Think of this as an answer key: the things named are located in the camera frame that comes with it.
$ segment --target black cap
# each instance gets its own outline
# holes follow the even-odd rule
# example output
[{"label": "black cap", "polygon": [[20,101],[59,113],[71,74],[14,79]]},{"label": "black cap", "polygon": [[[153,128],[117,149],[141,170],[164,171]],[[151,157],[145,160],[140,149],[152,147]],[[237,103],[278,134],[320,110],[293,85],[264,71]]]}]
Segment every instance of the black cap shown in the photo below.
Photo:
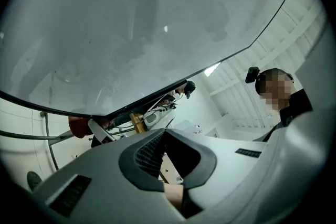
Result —
[{"label": "black cap", "polygon": [[190,94],[195,91],[196,89],[196,86],[195,86],[195,83],[193,83],[192,81],[187,81],[187,84],[185,85],[184,87],[184,93],[185,93],[185,96],[187,96],[187,99],[189,99],[190,97]]}]

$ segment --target white ceiling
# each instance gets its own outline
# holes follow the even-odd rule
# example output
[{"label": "white ceiling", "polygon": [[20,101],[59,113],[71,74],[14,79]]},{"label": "white ceiling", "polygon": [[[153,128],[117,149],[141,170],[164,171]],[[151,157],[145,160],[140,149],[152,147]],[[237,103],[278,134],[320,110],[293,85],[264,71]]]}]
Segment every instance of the white ceiling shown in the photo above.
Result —
[{"label": "white ceiling", "polygon": [[295,72],[319,36],[327,16],[320,0],[286,0],[260,37],[245,51],[225,60],[206,77],[198,75],[222,115],[231,114],[236,129],[265,133],[279,122],[277,112],[259,98],[254,83],[246,84],[249,67]]}]

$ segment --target equipment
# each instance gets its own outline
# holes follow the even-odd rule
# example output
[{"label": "equipment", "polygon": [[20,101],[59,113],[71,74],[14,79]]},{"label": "equipment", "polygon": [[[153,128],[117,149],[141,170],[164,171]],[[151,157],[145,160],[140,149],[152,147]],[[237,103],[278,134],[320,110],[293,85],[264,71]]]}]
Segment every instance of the equipment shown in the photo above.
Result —
[{"label": "equipment", "polygon": [[[11,0],[0,24],[2,97],[61,114],[120,114],[244,50],[282,1]],[[218,42],[224,29],[228,33]],[[335,44],[328,23],[296,73],[313,110],[276,129],[267,143],[151,130],[82,154],[38,187],[34,206],[58,223],[284,220],[311,197],[310,189],[328,194],[315,187],[318,182],[329,188],[321,183],[334,150]],[[171,54],[176,46],[179,54]],[[94,120],[89,126],[94,134],[107,135]],[[184,179],[181,213],[156,179],[164,152]],[[308,208],[309,202],[319,218],[331,214],[317,205],[325,199],[310,198]]]}]

